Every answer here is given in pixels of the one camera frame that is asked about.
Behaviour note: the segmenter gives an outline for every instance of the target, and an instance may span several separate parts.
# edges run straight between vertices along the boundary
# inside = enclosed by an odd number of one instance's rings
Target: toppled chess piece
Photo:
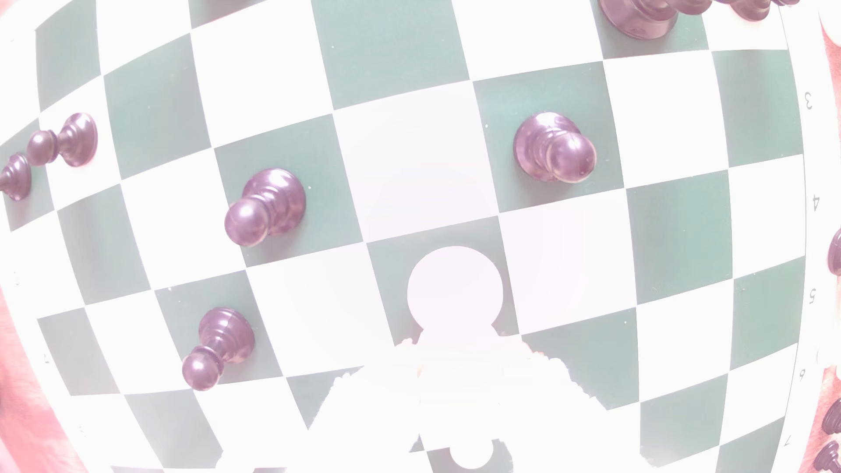
[[[554,112],[534,114],[514,134],[514,157],[535,179],[579,183],[595,168],[595,147],[575,123]]]
[[[21,200],[29,195],[32,188],[32,170],[26,157],[15,153],[8,159],[6,167],[0,171],[0,190],[11,200]]]
[[[827,266],[830,273],[841,276],[841,229],[835,232],[833,240],[829,243]]]
[[[72,114],[61,131],[38,130],[29,138],[26,156],[33,166],[44,166],[58,155],[73,167],[87,164],[97,152],[97,125],[89,114]]]
[[[833,402],[832,406],[827,409],[826,415],[823,416],[821,428],[827,435],[841,433],[841,399]]]
[[[717,0],[727,3],[748,21],[768,16],[773,1],[777,5],[794,5],[800,0]],[[699,15],[712,0],[599,0],[602,13],[622,33],[638,40],[653,40],[670,32],[678,13]]]
[[[245,317],[226,307],[208,311],[198,323],[201,345],[184,358],[181,374],[196,391],[219,382],[226,363],[240,363],[254,349],[254,332]]]
[[[264,169],[249,179],[242,198],[228,209],[225,231],[243,247],[251,247],[269,235],[295,228],[304,217],[304,186],[289,171]]]
[[[841,465],[838,464],[838,442],[833,440],[824,445],[815,456],[812,466],[818,471],[830,470],[832,473],[841,473]]]

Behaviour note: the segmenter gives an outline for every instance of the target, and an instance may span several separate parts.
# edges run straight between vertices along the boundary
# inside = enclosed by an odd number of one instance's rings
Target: captured piece
[[[26,156],[33,166],[44,166],[58,155],[73,167],[90,162],[97,152],[97,124],[89,114],[72,114],[58,135],[52,130],[38,130],[29,138]]]
[[[815,470],[829,470],[832,473],[841,473],[841,465],[838,464],[838,442],[833,440],[826,444],[815,457]]]
[[[206,391],[219,381],[225,363],[240,363],[254,349],[254,332],[239,312],[216,307],[198,323],[201,345],[184,358],[181,373],[196,391]]]
[[[827,266],[830,273],[841,276],[841,229],[835,232],[833,240],[829,243]]]
[[[827,435],[841,433],[841,399],[837,399],[827,409],[826,415],[823,416],[821,428],[823,428],[823,432],[826,432]]]
[[[251,247],[295,228],[305,207],[304,186],[298,178],[283,169],[264,169],[249,179],[242,198],[228,209],[225,231],[237,245]]]
[[[11,200],[21,200],[29,195],[32,188],[32,170],[26,157],[15,153],[8,159],[8,164],[0,171],[0,190]]]
[[[514,134],[514,157],[541,181],[579,183],[593,172],[595,148],[575,123],[554,112],[534,114]]]

